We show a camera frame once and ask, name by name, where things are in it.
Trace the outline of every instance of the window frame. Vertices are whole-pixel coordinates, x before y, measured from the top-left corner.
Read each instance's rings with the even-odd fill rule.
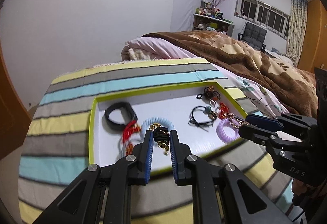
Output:
[[[247,14],[247,16],[244,13],[244,2],[250,2],[250,6],[249,6],[249,12]],[[254,19],[250,18],[250,12],[251,12],[251,4],[255,5],[255,14],[254,14]],[[258,17],[259,16],[259,11],[260,11],[260,7],[262,7],[262,14],[261,14],[261,19],[260,21],[258,21]],[[265,22],[263,21],[264,18],[264,10],[267,9],[267,15],[266,15],[266,20]],[[274,22],[272,24],[272,27],[270,25],[268,25],[269,23],[269,18],[270,18],[270,13],[274,13],[275,17],[274,17]],[[277,16],[280,16],[280,23],[279,23],[279,30],[275,29],[275,23],[276,23],[276,18]],[[280,37],[284,38],[285,40],[287,40],[288,35],[286,35],[287,32],[287,24],[289,25],[289,19],[290,16],[288,14],[285,14],[283,11],[278,10],[275,7],[272,7],[271,5],[264,3],[262,1],[259,0],[237,0],[236,1],[236,5],[235,5],[235,12],[234,12],[234,16],[245,19],[251,23],[254,23],[256,25],[259,25],[261,27],[266,28],[268,31],[271,31],[277,35],[279,35]]]

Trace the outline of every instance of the black cord bracelet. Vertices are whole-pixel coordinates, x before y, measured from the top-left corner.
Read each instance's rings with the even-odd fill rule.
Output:
[[[123,131],[125,129],[125,127],[126,127],[126,124],[115,123],[109,118],[110,113],[112,113],[116,109],[126,110],[126,112],[128,114],[128,117],[130,119],[128,121],[128,123],[130,123],[133,120],[137,120],[136,113],[134,112],[132,106],[128,102],[118,102],[118,103],[112,104],[109,108],[107,108],[105,110],[104,117],[105,117],[109,127],[111,129],[113,129],[114,131]]]
[[[211,120],[209,120],[209,121],[207,121],[207,122],[201,122],[201,123],[199,123],[199,122],[197,122],[196,120],[195,120],[195,118],[194,118],[194,115],[193,115],[193,113],[194,113],[194,111],[196,110],[196,109],[198,109],[198,108],[204,108],[204,110],[203,110],[203,112],[205,112],[206,114],[208,114],[208,116],[209,116],[209,118],[211,119]],[[190,121],[189,121],[189,123],[192,123],[192,124],[194,124],[196,127],[200,127],[200,126],[212,126],[213,124],[214,124],[214,121],[217,119],[217,115],[216,115],[216,113],[215,112],[213,112],[212,110],[211,110],[211,107],[205,107],[205,106],[197,106],[197,107],[195,107],[193,110],[192,110],[192,112],[191,112],[191,114],[190,114]]]

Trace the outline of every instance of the patterned curtain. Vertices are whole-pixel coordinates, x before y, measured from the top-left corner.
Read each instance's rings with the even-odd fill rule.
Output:
[[[302,52],[308,14],[307,3],[307,0],[292,0],[285,56],[294,62],[294,66],[298,65]]]

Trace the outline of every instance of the patterned blanket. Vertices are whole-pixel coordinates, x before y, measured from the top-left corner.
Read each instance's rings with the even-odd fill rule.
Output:
[[[291,113],[317,117],[318,97],[312,81],[314,76],[278,59],[271,59],[245,42],[209,31],[161,32],[144,37],[162,38],[260,84],[274,93]]]

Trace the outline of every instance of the metal screw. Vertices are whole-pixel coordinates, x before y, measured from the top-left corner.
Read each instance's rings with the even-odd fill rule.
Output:
[[[235,166],[234,166],[233,164],[227,164],[227,165],[225,166],[225,169],[226,169],[227,171],[233,172],[233,171],[235,170]]]
[[[128,156],[126,157],[126,160],[127,160],[127,161],[134,161],[134,160],[136,160],[136,156],[134,156],[134,155],[128,155]]]
[[[195,155],[188,155],[187,160],[194,162],[194,161],[197,161],[197,157]]]
[[[97,168],[98,168],[97,164],[91,164],[87,167],[89,171],[96,171]]]

